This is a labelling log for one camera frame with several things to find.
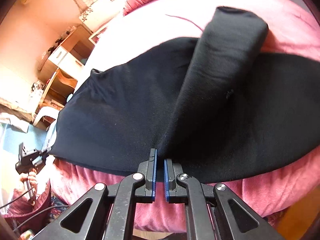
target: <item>black cable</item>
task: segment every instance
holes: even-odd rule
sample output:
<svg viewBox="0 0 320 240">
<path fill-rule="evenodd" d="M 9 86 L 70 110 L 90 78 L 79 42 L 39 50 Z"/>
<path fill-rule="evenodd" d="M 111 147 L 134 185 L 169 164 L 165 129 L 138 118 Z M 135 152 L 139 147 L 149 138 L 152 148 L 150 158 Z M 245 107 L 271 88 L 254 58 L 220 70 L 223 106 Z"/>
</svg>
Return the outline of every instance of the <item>black cable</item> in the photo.
<svg viewBox="0 0 320 240">
<path fill-rule="evenodd" d="M 24 221 L 23 223 L 21 223 L 16 229 L 14 229 L 13 231 L 17 231 L 20 227 L 22 227 L 25 223 L 29 222 L 31 219 L 33 219 L 34 217 L 36 217 L 37 215 L 40 215 L 41 213 L 43 212 L 46 212 L 47 210 L 49 209 L 52 209 L 52 208 L 58 208 L 58 207 L 69 207 L 68 205 L 60 205 L 60 206 L 52 206 L 52 207 L 48 207 L 40 212 L 38 212 L 37 214 L 34 214 L 32 217 L 29 217 L 26 221 Z"/>
<path fill-rule="evenodd" d="M 10 201 L 9 203 L 3 205 L 2 207 L 0 207 L 0 209 L 6 207 L 7 205 L 10 205 L 12 202 L 15 202 L 16 200 L 18 200 L 19 198 L 21 198 L 23 195 L 27 194 L 30 190 L 34 189 L 36 185 L 34 185 L 33 187 L 31 187 L 30 189 L 28 189 L 26 192 L 24 192 L 22 195 L 20 195 L 19 197 L 13 199 L 12 201 Z"/>
</svg>

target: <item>black cloth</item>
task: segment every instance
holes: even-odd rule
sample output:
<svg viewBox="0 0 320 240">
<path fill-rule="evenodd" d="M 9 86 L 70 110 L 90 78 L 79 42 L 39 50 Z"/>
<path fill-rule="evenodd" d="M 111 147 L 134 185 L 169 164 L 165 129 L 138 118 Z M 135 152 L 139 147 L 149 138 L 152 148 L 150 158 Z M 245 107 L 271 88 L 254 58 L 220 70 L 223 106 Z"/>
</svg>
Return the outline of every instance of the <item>black cloth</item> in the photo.
<svg viewBox="0 0 320 240">
<path fill-rule="evenodd" d="M 158 149 L 210 183 L 272 171 L 320 144 L 320 63 L 261 53 L 267 24 L 217 8 L 200 39 L 91 76 L 60 111 L 51 154 L 126 175 Z"/>
</svg>

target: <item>pink blanket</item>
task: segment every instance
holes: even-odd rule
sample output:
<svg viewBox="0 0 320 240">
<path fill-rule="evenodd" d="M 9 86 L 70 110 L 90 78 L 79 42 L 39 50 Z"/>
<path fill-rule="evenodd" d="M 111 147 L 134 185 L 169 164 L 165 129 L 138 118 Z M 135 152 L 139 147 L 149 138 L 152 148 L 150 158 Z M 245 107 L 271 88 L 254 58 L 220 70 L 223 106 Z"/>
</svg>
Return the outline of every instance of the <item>pink blanket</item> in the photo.
<svg viewBox="0 0 320 240">
<path fill-rule="evenodd" d="M 77 87 L 92 68 L 104 71 L 123 64 L 169 39 L 200 37 L 201 29 L 220 5 L 250 10 L 268 23 L 269 34 L 262 51 L 297 54 L 320 61 L 320 27 L 312 15 L 289 0 L 157 0 L 107 29 L 89 57 Z M 110 185 L 122 179 L 58 160 L 50 177 L 52 190 L 69 204 L 97 182 Z M 317 147 L 286 167 L 226 184 L 258 214 L 266 216 L 292 205 L 319 182 L 320 147 Z M 158 183 L 156 201 L 137 205 L 136 228 L 185 231 L 183 206 L 169 206 L 163 191 L 163 184 Z"/>
</svg>

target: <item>metal pivot screw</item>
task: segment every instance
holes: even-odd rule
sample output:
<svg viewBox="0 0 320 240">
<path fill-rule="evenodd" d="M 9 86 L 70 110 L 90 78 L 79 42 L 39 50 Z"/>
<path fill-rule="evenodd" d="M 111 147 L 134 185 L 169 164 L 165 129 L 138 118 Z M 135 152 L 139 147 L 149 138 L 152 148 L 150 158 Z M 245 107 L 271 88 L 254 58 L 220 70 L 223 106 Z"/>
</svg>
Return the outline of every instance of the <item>metal pivot screw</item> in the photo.
<svg viewBox="0 0 320 240">
<path fill-rule="evenodd" d="M 226 190 L 227 187 L 226 187 L 226 185 L 224 185 L 222 183 L 217 183 L 216 188 L 217 188 L 217 190 L 224 191 L 224 190 Z"/>
<path fill-rule="evenodd" d="M 95 190 L 103 190 L 104 187 L 105 185 L 103 183 L 97 183 L 96 185 L 94 185 Z"/>
<path fill-rule="evenodd" d="M 180 175 L 179 175 L 179 179 L 181 179 L 181 180 L 189 179 L 189 175 L 188 175 L 188 174 L 185 174 L 185 173 L 180 174 Z"/>
<path fill-rule="evenodd" d="M 132 177 L 135 179 L 135 180 L 139 180 L 139 179 L 142 179 L 143 178 L 143 175 L 141 173 L 135 173 L 132 175 Z"/>
</svg>

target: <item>floor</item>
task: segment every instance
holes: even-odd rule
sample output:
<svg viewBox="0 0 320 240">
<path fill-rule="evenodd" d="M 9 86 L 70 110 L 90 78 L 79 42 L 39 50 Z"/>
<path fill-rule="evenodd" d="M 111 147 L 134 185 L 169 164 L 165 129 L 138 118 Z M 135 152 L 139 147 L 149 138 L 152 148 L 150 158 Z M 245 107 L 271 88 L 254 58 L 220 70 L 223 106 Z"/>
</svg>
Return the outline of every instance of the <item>floor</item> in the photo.
<svg viewBox="0 0 320 240">
<path fill-rule="evenodd" d="M 299 240 L 320 212 L 320 186 L 289 208 L 277 231 L 286 240 Z"/>
<path fill-rule="evenodd" d="M 138 236 L 148 240 L 158 240 L 163 239 L 166 236 L 170 235 L 171 233 L 163 233 L 163 232 L 147 232 L 147 231 L 140 231 L 137 229 L 133 230 L 133 235 Z"/>
</svg>

